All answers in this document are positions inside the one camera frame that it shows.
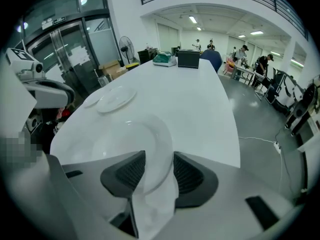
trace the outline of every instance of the ceiling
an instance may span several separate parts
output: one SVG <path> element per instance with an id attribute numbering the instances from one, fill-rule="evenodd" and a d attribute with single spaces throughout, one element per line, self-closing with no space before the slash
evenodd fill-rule
<path id="1" fill-rule="evenodd" d="M 284 54 L 290 36 L 271 22 L 250 12 L 218 5 L 184 5 L 167 8 L 155 13 L 181 26 L 184 30 L 213 31 L 242 38 L 267 51 Z M 192 23 L 189 16 L 193 16 L 197 24 Z M 262 31 L 262 35 L 251 35 L 251 32 Z M 306 53 L 301 47 L 295 49 L 294 58 L 303 63 Z"/>

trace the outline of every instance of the chair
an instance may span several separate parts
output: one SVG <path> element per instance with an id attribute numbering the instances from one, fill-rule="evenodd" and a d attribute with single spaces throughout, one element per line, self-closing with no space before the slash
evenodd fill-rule
<path id="1" fill-rule="evenodd" d="M 216 50 L 205 50 L 201 55 L 200 59 L 210 61 L 211 65 L 213 66 L 215 72 L 218 72 L 219 68 L 222 64 L 221 55 Z"/>
<path id="2" fill-rule="evenodd" d="M 233 63 L 234 61 L 232 60 L 232 58 L 226 58 L 226 62 L 225 62 L 225 65 L 224 65 L 224 71 L 223 71 L 224 74 L 226 74 L 227 72 L 232 73 L 234 71 L 234 68 L 230 67 L 228 62 L 232 62 Z"/>

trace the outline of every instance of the table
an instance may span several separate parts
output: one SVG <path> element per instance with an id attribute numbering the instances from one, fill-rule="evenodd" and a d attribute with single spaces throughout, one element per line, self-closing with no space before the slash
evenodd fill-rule
<path id="1" fill-rule="evenodd" d="M 156 66 L 149 61 L 103 88 L 118 86 L 136 89 L 128 105 L 105 114 L 95 106 L 80 106 L 53 138 L 50 153 L 62 165 L 92 161 L 96 139 L 113 122 L 154 114 L 166 123 L 175 151 L 240 168 L 232 107 L 210 61 L 200 59 L 199 69 Z"/>
<path id="2" fill-rule="evenodd" d="M 246 77 L 244 77 L 244 76 L 242 76 L 242 75 L 241 75 L 241 76 L 237 76 L 238 78 L 244 79 L 244 83 L 246 83 L 246 81 L 249 81 L 249 83 L 248 83 L 248 86 L 249 86 L 250 83 L 251 83 L 251 81 L 252 81 L 252 78 L 253 78 L 254 75 L 255 75 L 255 72 L 253 72 L 253 71 L 251 71 L 251 70 L 249 70 L 249 69 L 246 69 L 246 68 L 244 68 L 244 67 L 242 67 L 242 66 L 236 66 L 236 65 L 234 65 L 234 67 L 233 67 L 233 72 L 232 72 L 230 78 L 234 79 L 237 71 L 241 71 L 241 72 L 243 72 L 243 73 L 248 73 L 248 75 L 249 75 L 249 74 L 251 75 L 250 80 L 248 80 L 248 75 L 247 75 Z"/>

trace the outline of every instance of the glass door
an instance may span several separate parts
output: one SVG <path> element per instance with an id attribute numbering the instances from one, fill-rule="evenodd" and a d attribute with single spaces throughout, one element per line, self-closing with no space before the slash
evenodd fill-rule
<path id="1" fill-rule="evenodd" d="M 46 77 L 67 84 L 75 91 L 74 106 L 100 88 L 81 22 L 64 25 L 28 46 L 28 52 L 43 63 Z"/>
<path id="2" fill-rule="evenodd" d="M 88 94 L 99 89 L 95 73 L 98 66 L 89 49 L 81 21 L 56 29 L 54 39 L 66 71 L 75 75 Z"/>

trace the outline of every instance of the black box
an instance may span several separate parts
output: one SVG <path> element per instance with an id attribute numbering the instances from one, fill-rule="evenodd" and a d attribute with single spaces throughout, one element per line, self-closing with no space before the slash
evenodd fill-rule
<path id="1" fill-rule="evenodd" d="M 157 48 L 153 48 L 153 49 L 146 49 L 146 50 L 138 51 L 140 64 L 151 61 L 154 57 L 156 57 L 158 54 L 157 50 L 158 50 Z"/>
<path id="2" fill-rule="evenodd" d="M 200 52 L 195 50 L 180 50 L 178 55 L 178 67 L 180 68 L 199 68 Z"/>

